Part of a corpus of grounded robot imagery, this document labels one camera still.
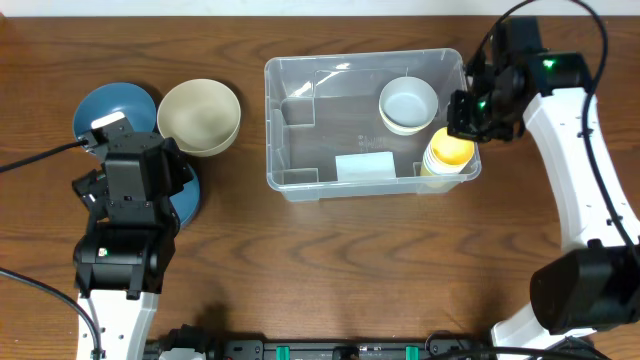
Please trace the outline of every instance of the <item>wood grain surface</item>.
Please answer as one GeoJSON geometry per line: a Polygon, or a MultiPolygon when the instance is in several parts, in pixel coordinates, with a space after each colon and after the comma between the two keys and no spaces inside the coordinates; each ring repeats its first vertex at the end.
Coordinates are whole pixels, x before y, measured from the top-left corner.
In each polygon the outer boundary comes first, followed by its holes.
{"type": "MultiPolygon", "coordinates": [[[[243,123],[224,153],[191,159],[202,205],[176,238],[151,331],[183,323],[269,339],[485,335],[528,301],[532,273],[560,255],[560,227],[530,136],[481,147],[483,172],[441,196],[292,204],[265,180],[264,65],[276,56],[451,47],[468,59],[489,17],[9,19],[0,28],[0,163],[72,141],[76,106],[115,81],[156,99],[210,78],[239,95],[243,123]]],[[[608,18],[598,92],[620,181],[640,210],[640,18],[608,18]]],[[[588,18],[544,18],[545,46],[594,65],[588,18]]],[[[98,167],[74,149],[0,176],[0,264],[72,297],[72,251],[87,212],[71,180],[98,167]]],[[[640,326],[594,336],[640,358],[640,326]]],[[[77,317],[0,279],[0,359],[75,358],[77,317]]]]}

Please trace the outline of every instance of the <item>blue bowl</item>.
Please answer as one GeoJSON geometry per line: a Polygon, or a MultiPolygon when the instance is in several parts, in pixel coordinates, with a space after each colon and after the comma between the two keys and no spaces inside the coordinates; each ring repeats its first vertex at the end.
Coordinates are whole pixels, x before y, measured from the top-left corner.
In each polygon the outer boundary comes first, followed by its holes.
{"type": "Polygon", "coordinates": [[[122,111],[136,132],[151,132],[156,126],[156,104],[141,87],[111,83],[93,90],[82,100],[73,116],[73,136],[91,130],[91,122],[122,111]]]}
{"type": "Polygon", "coordinates": [[[196,172],[193,171],[191,165],[189,165],[189,170],[191,170],[191,174],[193,174],[193,180],[184,184],[184,190],[169,199],[171,204],[173,204],[173,208],[176,209],[176,213],[178,213],[181,230],[193,220],[200,205],[200,183],[198,182],[198,176],[196,172]]]}

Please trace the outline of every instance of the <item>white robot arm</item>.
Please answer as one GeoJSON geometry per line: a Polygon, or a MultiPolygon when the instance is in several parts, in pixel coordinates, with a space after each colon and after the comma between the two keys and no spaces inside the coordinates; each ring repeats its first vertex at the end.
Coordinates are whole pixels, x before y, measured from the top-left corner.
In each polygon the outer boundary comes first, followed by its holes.
{"type": "MultiPolygon", "coordinates": [[[[542,154],[558,206],[563,253],[586,248],[592,239],[600,239],[605,247],[625,245],[611,224],[581,138],[584,136],[581,134],[581,112],[585,95],[582,88],[558,89],[546,97],[538,94],[524,112],[525,125],[542,154]]],[[[591,141],[607,190],[619,209],[627,233],[637,239],[640,223],[618,182],[600,131],[595,101],[589,109],[589,127],[593,130],[591,141]]],[[[495,325],[491,335],[495,346],[547,349],[567,336],[585,336],[594,332],[593,328],[581,328],[550,335],[538,322],[529,303],[511,319],[495,325]]],[[[499,358],[516,360],[526,357],[500,355],[499,358]]]]}
{"type": "MultiPolygon", "coordinates": [[[[89,209],[74,265],[78,305],[98,329],[102,357],[139,360],[180,228],[169,196],[192,175],[173,139],[133,132],[118,114],[95,120],[99,126],[82,135],[105,174],[94,170],[73,182],[89,209]]],[[[82,318],[79,324],[76,358],[87,360],[96,344],[82,318]]]]}

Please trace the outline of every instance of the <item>plastic storage bin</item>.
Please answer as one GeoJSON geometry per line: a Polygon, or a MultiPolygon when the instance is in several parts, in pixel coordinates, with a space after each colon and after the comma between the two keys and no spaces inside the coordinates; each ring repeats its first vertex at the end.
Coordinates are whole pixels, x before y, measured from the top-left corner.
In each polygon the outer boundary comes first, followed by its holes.
{"type": "Polygon", "coordinates": [[[267,182],[289,201],[309,201],[444,193],[476,178],[477,146],[460,174],[420,176],[431,137],[447,124],[451,93],[466,88],[462,67],[452,49],[271,59],[265,67],[267,182]],[[402,76],[425,80],[438,94],[436,117],[411,136],[389,131],[378,107],[384,86],[402,76]],[[384,154],[343,161],[343,155],[372,153],[384,154]],[[339,171],[351,165],[355,176],[339,171]]]}

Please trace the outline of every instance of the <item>beige bowl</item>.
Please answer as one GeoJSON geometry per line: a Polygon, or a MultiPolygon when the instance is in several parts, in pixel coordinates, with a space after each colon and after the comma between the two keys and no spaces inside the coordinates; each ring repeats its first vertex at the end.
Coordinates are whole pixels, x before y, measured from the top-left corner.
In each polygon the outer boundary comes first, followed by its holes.
{"type": "Polygon", "coordinates": [[[212,156],[226,150],[240,130],[240,103],[222,83],[195,79],[173,88],[158,108],[158,130],[180,150],[212,156]]]}

